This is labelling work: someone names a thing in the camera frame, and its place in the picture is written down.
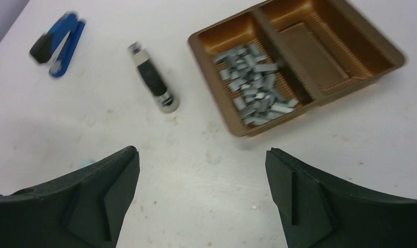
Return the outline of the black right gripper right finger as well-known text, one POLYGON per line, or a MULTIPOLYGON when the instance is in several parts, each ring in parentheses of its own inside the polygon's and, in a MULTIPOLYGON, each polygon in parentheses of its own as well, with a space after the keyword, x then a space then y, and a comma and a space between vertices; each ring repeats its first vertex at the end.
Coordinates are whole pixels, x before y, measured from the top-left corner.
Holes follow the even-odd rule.
POLYGON ((361 187, 278 148, 265 168, 288 247, 417 247, 417 199, 361 187))

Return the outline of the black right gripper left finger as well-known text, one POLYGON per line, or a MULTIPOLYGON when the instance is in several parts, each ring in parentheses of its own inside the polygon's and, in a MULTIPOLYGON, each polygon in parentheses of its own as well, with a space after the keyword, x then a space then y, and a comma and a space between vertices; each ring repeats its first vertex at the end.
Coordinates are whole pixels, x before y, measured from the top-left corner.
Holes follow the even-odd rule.
POLYGON ((0 195, 0 247, 116 247, 140 173, 125 147, 51 181, 0 195))

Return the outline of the silver black stapler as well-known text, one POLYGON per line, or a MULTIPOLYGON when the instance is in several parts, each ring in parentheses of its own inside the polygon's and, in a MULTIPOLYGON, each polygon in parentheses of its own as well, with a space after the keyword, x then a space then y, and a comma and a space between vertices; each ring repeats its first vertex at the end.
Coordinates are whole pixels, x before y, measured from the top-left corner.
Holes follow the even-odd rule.
POLYGON ((159 109, 163 113, 176 111, 179 107, 179 100, 169 89, 147 50, 138 41, 131 44, 128 50, 137 72, 159 109))

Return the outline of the blue stapler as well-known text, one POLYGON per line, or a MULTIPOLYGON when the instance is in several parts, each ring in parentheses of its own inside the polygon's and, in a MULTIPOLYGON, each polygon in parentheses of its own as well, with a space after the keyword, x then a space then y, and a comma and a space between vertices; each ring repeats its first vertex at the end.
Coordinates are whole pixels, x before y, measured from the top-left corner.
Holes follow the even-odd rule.
POLYGON ((62 15, 47 33, 41 35, 29 50, 31 58, 39 65, 49 66, 49 75, 62 77, 72 60, 86 21, 76 12, 62 15))

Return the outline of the light blue staple box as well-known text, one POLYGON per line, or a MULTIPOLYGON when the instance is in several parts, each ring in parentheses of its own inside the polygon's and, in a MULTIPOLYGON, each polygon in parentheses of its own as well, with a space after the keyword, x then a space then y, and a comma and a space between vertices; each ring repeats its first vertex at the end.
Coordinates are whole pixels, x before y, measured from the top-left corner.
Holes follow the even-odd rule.
POLYGON ((84 160, 84 161, 80 162, 79 167, 84 168, 84 167, 89 166, 89 165, 94 164, 94 163, 95 163, 95 160, 93 160, 93 159, 84 160))

